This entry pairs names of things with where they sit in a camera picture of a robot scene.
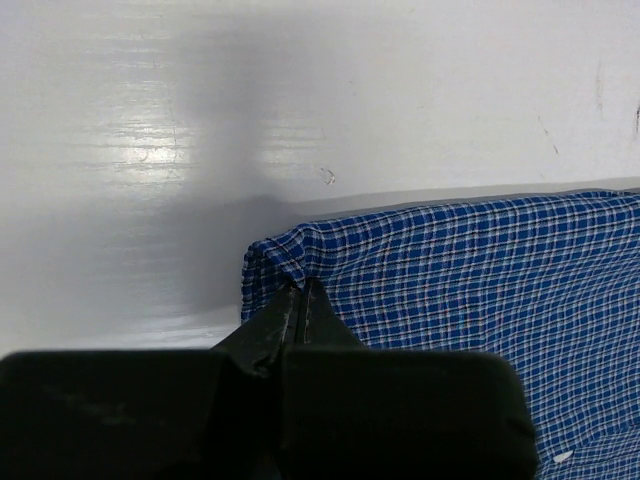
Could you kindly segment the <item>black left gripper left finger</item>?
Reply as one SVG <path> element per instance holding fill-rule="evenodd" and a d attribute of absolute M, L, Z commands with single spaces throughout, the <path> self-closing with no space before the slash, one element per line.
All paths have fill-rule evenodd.
<path fill-rule="evenodd" d="M 276 365 L 301 297 L 279 290 L 210 349 L 4 357 L 2 477 L 249 477 L 278 434 Z"/>

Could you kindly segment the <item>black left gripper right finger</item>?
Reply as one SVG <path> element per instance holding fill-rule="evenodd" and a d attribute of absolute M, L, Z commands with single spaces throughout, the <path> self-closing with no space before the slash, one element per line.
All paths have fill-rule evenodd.
<path fill-rule="evenodd" d="M 376 350 L 304 289 L 281 357 L 287 479 L 531 479 L 536 433 L 521 381 L 475 351 Z"/>

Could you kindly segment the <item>blue checkered long sleeve shirt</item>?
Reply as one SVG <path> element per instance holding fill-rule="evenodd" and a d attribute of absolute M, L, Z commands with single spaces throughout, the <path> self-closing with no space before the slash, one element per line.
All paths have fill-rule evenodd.
<path fill-rule="evenodd" d="M 252 244 L 248 320 L 319 280 L 366 345 L 498 354 L 519 374 L 541 479 L 639 475 L 639 196 L 585 191 L 303 223 Z"/>

